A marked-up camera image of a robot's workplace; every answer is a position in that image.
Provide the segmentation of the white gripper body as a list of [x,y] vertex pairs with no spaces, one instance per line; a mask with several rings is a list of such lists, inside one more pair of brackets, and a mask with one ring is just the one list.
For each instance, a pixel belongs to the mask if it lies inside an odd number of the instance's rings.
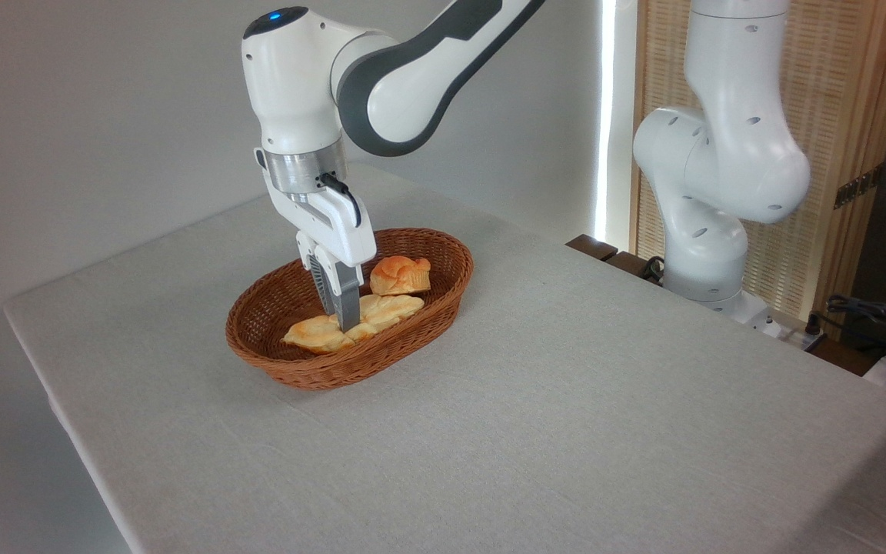
[[365,204],[347,189],[342,147],[280,155],[254,149],[275,210],[339,262],[359,266],[376,253]]

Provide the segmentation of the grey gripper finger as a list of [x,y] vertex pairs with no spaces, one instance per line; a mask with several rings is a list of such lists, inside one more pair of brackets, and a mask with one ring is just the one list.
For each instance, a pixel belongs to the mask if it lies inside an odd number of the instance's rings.
[[333,304],[333,295],[331,295],[331,291],[329,290],[329,280],[316,255],[318,243],[313,241],[313,239],[302,230],[298,231],[296,242],[298,243],[300,262],[303,267],[310,272],[325,312],[327,315],[334,315],[335,308]]
[[331,300],[341,330],[348,332],[360,322],[360,294],[363,275],[360,266],[335,262],[331,267]]

